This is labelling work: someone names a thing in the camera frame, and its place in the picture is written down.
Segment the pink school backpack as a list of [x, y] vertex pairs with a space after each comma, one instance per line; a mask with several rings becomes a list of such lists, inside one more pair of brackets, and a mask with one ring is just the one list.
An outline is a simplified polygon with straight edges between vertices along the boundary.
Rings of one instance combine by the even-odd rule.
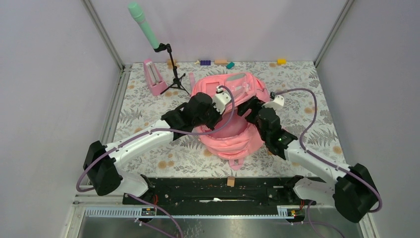
[[266, 84], [249, 72], [204, 77], [192, 88], [192, 96], [202, 92], [212, 97], [219, 85], [228, 87], [234, 95], [233, 118], [229, 120], [232, 110], [232, 106], [229, 105], [215, 128], [222, 127], [224, 123], [227, 123], [227, 126], [218, 132], [200, 135], [199, 140], [212, 154], [227, 160], [231, 169], [237, 171], [242, 167], [245, 157], [255, 153], [263, 145], [257, 128], [243, 116], [237, 115], [237, 108], [252, 96], [258, 97], [264, 103], [268, 102], [270, 97]]

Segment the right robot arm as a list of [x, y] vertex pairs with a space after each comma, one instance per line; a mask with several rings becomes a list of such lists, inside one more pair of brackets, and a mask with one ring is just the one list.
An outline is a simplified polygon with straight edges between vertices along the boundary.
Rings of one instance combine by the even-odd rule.
[[275, 109], [253, 96], [238, 106], [238, 115], [253, 124], [266, 148], [280, 158], [303, 166], [322, 181], [294, 176], [284, 190], [290, 204], [303, 200], [333, 206], [348, 221], [357, 223], [382, 207], [381, 197], [368, 169], [356, 164], [335, 164], [303, 147], [302, 140], [282, 128]]

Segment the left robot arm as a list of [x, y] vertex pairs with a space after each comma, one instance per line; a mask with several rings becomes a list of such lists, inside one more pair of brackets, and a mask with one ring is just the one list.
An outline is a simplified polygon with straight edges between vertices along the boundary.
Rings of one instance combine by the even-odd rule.
[[166, 112], [154, 124], [130, 137], [107, 145], [95, 141], [89, 146], [82, 175], [88, 177], [99, 196], [119, 190], [131, 193], [139, 202], [147, 204], [153, 199], [153, 189], [142, 176], [124, 172], [122, 167], [151, 149], [186, 134], [194, 135], [193, 130], [198, 126], [214, 129], [231, 101], [225, 90], [213, 97], [197, 93], [188, 102]]

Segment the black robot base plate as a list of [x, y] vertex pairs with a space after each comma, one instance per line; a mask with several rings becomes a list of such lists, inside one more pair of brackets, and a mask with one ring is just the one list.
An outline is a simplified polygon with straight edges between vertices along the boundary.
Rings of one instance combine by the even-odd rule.
[[309, 200], [300, 199], [291, 187], [293, 177], [235, 178], [151, 178], [153, 187], [140, 198], [168, 213], [245, 214], [267, 212], [275, 206], [299, 209]]

